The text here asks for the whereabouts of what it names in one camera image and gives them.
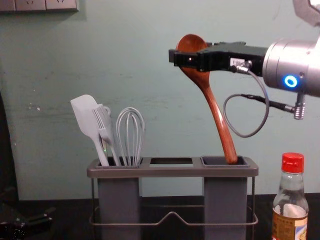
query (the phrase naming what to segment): red bottle cap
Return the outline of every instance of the red bottle cap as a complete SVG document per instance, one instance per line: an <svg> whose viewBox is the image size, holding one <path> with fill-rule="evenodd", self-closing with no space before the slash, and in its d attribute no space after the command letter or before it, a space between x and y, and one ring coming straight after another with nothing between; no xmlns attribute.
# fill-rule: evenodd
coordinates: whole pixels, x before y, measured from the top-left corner
<svg viewBox="0 0 320 240"><path fill-rule="evenodd" d="M282 154L282 171L291 174L304 172L305 157L296 152L286 152Z"/></svg>

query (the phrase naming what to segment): wall socket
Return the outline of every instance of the wall socket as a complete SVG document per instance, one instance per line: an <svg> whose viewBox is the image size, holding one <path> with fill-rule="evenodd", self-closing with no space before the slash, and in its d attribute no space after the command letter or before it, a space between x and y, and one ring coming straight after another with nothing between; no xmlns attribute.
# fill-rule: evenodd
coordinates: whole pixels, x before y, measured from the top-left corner
<svg viewBox="0 0 320 240"><path fill-rule="evenodd" d="M15 0L17 11L41 11L46 10L45 0Z"/></svg>
<svg viewBox="0 0 320 240"><path fill-rule="evenodd" d="M79 10L77 0L45 0L47 10Z"/></svg>
<svg viewBox="0 0 320 240"><path fill-rule="evenodd" d="M11 12L15 10L15 0L0 0L0 12Z"/></svg>

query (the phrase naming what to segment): wooden spoon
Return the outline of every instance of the wooden spoon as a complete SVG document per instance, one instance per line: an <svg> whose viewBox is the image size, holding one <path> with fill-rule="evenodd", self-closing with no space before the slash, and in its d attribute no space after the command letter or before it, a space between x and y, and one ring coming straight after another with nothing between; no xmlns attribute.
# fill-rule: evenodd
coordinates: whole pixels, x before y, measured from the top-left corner
<svg viewBox="0 0 320 240"><path fill-rule="evenodd" d="M199 36L194 34L185 35L176 46L176 50L180 52L195 53L199 50L207 48L207 43ZM234 142L230 135L226 120L220 112L215 96L210 88L209 75L210 72L200 72L194 68L180 68L202 91L206 101L212 112L215 125L217 127L224 156L228 164L236 164L238 157L236 154Z"/></svg>

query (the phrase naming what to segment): gray utensil holder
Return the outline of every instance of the gray utensil holder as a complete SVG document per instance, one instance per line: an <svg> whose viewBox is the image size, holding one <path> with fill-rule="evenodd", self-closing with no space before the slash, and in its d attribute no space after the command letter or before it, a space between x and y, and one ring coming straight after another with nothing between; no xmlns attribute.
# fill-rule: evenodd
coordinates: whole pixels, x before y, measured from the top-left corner
<svg viewBox="0 0 320 240"><path fill-rule="evenodd" d="M155 167L156 164L174 166ZM177 167L177 164L191 164L191 167ZM96 223L94 205L90 223L101 227L102 240L141 240L141 226L155 227L174 215L189 227L204 226L205 240L245 240L246 227L252 226L253 232L258 222L254 214L254 186L258 171L258 166L250 158L241 156L234 165L226 164L224 156L144 157L137 167L106 167L96 159L87 168L87 176L91 178L93 199L94 179L98 182L102 223ZM139 178L142 177L203 177L204 221L188 223L176 212L168 212L159 222L141 223ZM252 177L251 222L247 222L248 177Z"/></svg>

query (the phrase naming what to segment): painted wall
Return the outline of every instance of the painted wall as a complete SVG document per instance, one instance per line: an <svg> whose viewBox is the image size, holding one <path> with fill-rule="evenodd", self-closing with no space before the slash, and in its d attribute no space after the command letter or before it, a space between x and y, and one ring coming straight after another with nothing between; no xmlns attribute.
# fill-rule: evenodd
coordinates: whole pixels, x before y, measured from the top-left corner
<svg viewBox="0 0 320 240"><path fill-rule="evenodd" d="M279 38L315 41L319 30L282 0L80 0L78 13L0 15L0 90L7 111L22 200L90 196L88 164L97 157L83 135L70 100L92 95L113 119L128 106L145 117L143 156L221 155L209 107L197 87L168 62L188 33L206 41L245 41L268 47ZM233 93L261 94L246 75L212 72L222 106ZM293 93L268 89L271 99L294 104ZM271 109L256 136L233 134L239 155L259 165L258 194L276 193L281 154L305 154L305 190L320 192L320 99L306 97L296 121ZM264 106L230 101L228 115L243 133L259 125ZM144 179L144 196L198 195L201 179Z"/></svg>

